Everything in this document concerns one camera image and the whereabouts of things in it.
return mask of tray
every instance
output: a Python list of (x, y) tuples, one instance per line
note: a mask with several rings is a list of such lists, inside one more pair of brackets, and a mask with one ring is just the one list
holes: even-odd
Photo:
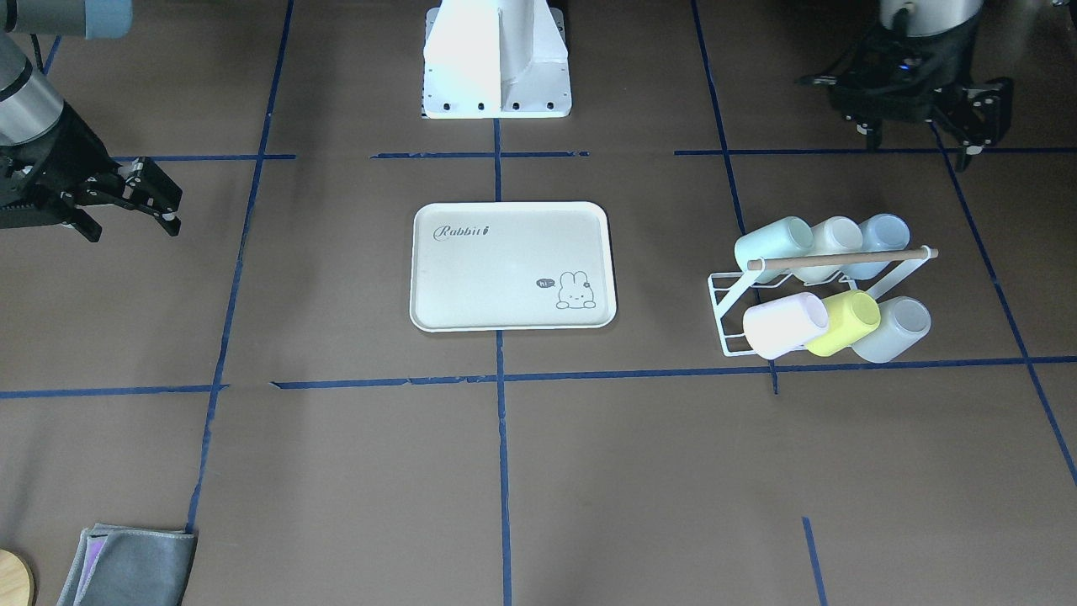
[(600, 328), (617, 314), (609, 223), (590, 201), (430, 203), (411, 241), (421, 330)]

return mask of yellow cup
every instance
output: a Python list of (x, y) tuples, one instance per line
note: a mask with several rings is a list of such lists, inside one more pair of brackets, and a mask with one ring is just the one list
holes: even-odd
[(816, 356), (833, 356), (879, 328), (882, 316), (879, 305), (863, 290), (850, 290), (823, 299), (830, 318), (830, 329), (816, 337), (805, 348)]

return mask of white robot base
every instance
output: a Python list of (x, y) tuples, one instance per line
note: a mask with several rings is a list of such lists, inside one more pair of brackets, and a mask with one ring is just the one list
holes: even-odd
[(545, 0), (444, 0), (426, 13), (423, 116), (563, 117), (564, 15)]

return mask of light blue cup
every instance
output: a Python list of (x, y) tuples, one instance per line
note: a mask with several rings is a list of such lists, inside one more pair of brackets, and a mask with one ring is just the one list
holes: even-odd
[[(814, 242), (811, 226), (803, 219), (786, 216), (741, 236), (733, 245), (733, 255), (737, 257), (737, 265), (742, 271), (746, 271), (747, 262), (753, 258), (803, 256)], [(767, 269), (757, 281), (766, 283), (780, 272), (780, 269)]]
[[(905, 250), (909, 245), (909, 226), (896, 214), (876, 214), (861, 223), (861, 232), (864, 234), (863, 252)], [(886, 265), (886, 260), (853, 263), (841, 270), (854, 280), (869, 280), (878, 276)]]

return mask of white metal rack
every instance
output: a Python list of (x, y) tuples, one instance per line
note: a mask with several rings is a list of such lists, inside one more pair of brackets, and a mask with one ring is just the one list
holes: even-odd
[[(815, 256), (791, 256), (782, 258), (754, 258), (749, 260), (746, 271), (722, 271), (717, 273), (711, 273), (707, 279), (707, 290), (711, 297), (711, 306), (714, 309), (714, 324), (718, 329), (718, 337), (722, 343), (722, 353), (726, 356), (750, 356), (755, 354), (754, 350), (732, 350), (729, 348), (729, 341), (733, 339), (743, 339), (744, 334), (727, 334), (725, 326), (722, 324), (722, 319), (732, 309), (737, 300), (744, 295), (745, 292), (751, 287), (778, 287), (785, 283), (786, 280), (793, 274), (786, 272), (789, 269), (796, 269), (799, 267), (817, 267), (825, 265), (849, 265), (852, 263), (871, 263), (879, 260), (900, 260), (896, 266), (886, 271), (881, 278), (876, 281), (870, 287), (866, 288), (866, 292), (871, 295), (872, 298), (879, 299), (880, 296), (890, 291), (890, 288), (897, 285), (898, 282), (909, 277), (912, 271), (920, 268), (921, 265), (926, 263), (929, 258), (935, 258), (938, 256), (938, 250), (931, 248), (928, 245), (922, 245), (920, 248), (913, 248), (909, 250), (894, 250), (885, 252), (854, 252), (850, 254), (820, 254)], [(783, 271), (781, 278), (772, 283), (756, 283), (756, 280), (763, 274), (766, 269), (781, 269)], [(719, 286), (716, 280), (728, 281), (733, 279), (735, 281), (726, 286)], [(819, 285), (838, 280), (841, 283), (849, 284), (850, 288), (856, 288), (856, 280), (845, 276), (840, 270), (835, 271), (830, 277), (823, 281), (817, 282), (806, 282), (805, 285)]]

